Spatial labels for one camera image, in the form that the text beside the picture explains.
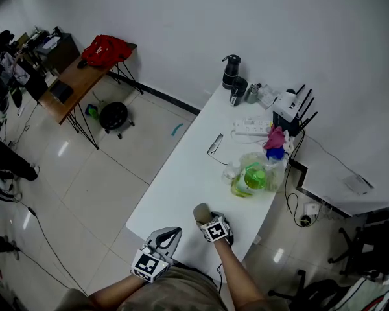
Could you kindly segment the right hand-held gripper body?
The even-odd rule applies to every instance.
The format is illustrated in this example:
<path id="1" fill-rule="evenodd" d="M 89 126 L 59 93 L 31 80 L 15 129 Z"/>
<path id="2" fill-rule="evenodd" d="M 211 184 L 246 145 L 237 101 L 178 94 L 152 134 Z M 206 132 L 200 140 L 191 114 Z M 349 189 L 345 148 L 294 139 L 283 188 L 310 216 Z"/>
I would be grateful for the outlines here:
<path id="1" fill-rule="evenodd" d="M 212 220 L 200 225 L 200 230 L 208 242 L 216 242 L 218 240 L 226 240 L 229 246 L 234 243 L 233 232 L 229 221 Z"/>

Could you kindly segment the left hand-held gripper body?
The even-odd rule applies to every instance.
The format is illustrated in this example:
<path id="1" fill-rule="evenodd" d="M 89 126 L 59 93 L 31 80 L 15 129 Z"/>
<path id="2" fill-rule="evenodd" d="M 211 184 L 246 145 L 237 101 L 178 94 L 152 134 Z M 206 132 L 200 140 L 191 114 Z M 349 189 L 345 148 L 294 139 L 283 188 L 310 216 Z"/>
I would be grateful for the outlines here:
<path id="1" fill-rule="evenodd" d="M 144 243 L 134 257 L 131 274 L 153 283 L 173 265 L 172 253 L 169 249 L 151 246 Z"/>

